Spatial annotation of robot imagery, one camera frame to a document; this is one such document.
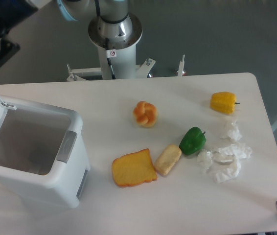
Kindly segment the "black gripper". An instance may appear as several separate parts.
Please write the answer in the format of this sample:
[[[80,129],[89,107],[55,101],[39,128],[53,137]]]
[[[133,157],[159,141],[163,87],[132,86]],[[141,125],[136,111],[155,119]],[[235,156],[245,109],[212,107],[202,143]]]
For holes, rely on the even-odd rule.
[[[0,37],[38,11],[29,0],[0,0]],[[20,50],[8,37],[0,40],[0,68]]]

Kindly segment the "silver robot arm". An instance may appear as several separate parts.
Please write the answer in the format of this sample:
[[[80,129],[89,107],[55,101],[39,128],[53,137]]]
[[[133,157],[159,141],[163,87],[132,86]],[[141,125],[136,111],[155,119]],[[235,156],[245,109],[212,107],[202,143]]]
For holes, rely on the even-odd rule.
[[[20,49],[7,38],[9,31],[47,3],[47,0],[0,0],[0,67]],[[68,21],[78,20],[95,7],[96,17],[110,27],[130,22],[126,0],[59,0],[57,4]]]

